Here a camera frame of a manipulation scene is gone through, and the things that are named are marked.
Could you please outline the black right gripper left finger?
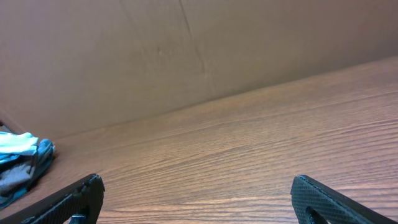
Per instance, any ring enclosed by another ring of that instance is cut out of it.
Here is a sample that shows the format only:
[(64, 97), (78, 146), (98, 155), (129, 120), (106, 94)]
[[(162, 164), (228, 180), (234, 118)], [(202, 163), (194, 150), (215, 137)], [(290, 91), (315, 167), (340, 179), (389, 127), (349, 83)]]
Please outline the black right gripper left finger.
[(98, 174), (66, 186), (31, 206), (1, 220), (1, 224), (96, 224), (104, 200), (105, 187)]

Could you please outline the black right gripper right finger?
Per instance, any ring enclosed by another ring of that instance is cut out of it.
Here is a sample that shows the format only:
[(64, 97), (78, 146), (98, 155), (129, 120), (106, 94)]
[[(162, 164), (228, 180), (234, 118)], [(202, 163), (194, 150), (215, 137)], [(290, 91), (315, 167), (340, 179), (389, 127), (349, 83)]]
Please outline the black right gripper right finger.
[(300, 224), (397, 224), (307, 175), (294, 178), (290, 194)]

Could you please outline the light blue printed t-shirt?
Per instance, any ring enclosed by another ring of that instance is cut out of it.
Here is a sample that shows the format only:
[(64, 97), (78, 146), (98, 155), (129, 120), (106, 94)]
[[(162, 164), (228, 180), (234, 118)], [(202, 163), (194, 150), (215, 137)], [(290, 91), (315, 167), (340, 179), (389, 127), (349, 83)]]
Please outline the light blue printed t-shirt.
[(14, 161), (20, 156), (33, 156), (37, 152), (38, 140), (31, 133), (1, 132), (1, 164)]

